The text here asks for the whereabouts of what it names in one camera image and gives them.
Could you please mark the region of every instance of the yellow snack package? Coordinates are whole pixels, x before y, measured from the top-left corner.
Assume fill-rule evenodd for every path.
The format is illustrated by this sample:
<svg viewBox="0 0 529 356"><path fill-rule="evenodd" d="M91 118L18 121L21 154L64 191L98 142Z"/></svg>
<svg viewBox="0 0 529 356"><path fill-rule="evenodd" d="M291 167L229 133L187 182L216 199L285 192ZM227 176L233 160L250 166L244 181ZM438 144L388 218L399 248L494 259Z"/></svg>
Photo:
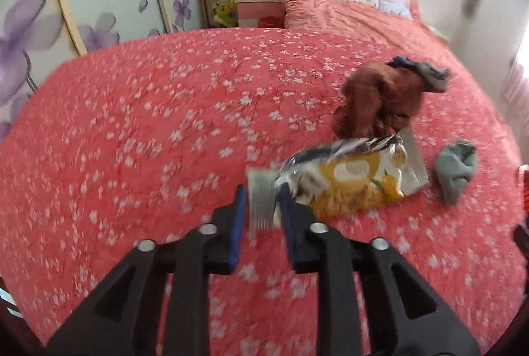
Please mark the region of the yellow snack package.
<svg viewBox="0 0 529 356"><path fill-rule="evenodd" d="M427 183L413 134L403 131L385 139L342 140L302 151L290 158L280 176L318 219L399 202Z"/></svg>

